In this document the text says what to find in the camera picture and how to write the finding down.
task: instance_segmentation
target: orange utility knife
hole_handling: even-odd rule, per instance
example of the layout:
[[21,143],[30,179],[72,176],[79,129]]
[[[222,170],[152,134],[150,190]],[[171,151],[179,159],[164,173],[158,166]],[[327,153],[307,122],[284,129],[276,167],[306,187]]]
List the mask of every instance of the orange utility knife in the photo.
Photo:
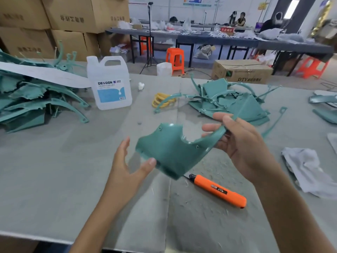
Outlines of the orange utility knife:
[[210,193],[228,201],[236,207],[244,208],[247,204],[247,199],[242,195],[232,192],[225,187],[222,187],[201,175],[185,174],[184,177],[188,178],[195,185],[209,191]]

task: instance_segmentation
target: person's left hand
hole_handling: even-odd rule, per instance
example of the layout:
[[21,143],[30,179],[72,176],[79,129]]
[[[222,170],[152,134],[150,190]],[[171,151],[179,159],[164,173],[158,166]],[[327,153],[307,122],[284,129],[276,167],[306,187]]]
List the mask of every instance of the person's left hand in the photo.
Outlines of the person's left hand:
[[150,158],[136,172],[130,174],[125,163],[129,144],[130,138],[127,137],[119,145],[103,192],[105,198],[113,200],[120,207],[124,207],[135,196],[143,180],[156,166],[156,160]]

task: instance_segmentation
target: yellow sign on wall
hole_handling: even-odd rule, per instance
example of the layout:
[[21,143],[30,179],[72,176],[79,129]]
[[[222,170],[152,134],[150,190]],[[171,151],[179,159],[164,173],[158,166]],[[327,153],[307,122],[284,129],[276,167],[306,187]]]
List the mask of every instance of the yellow sign on wall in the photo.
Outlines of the yellow sign on wall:
[[259,7],[257,8],[258,10],[265,10],[267,8],[269,3],[260,3]]

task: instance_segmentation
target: hand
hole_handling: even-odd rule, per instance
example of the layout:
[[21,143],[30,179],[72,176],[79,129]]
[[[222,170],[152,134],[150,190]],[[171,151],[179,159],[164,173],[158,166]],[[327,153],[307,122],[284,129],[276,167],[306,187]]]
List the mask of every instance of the hand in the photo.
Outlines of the hand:
[[[255,127],[240,118],[234,121],[231,116],[224,113],[213,114],[213,118],[221,121],[227,128],[215,148],[227,153],[238,171],[253,184],[269,171],[280,170],[279,164]],[[221,124],[204,124],[202,129],[213,132],[220,126]]]
[[113,200],[114,204],[119,204],[121,208],[135,196],[143,180],[156,166],[156,160],[150,158],[142,163],[136,172],[130,174],[125,163],[129,144],[130,138],[127,137],[119,145],[103,192],[103,197]]

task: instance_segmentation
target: red sign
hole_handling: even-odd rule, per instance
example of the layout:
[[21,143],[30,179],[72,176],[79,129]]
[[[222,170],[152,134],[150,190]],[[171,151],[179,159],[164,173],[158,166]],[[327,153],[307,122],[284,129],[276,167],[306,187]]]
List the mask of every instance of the red sign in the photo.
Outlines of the red sign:
[[233,27],[222,27],[220,28],[221,32],[225,32],[225,33],[234,33],[234,28]]

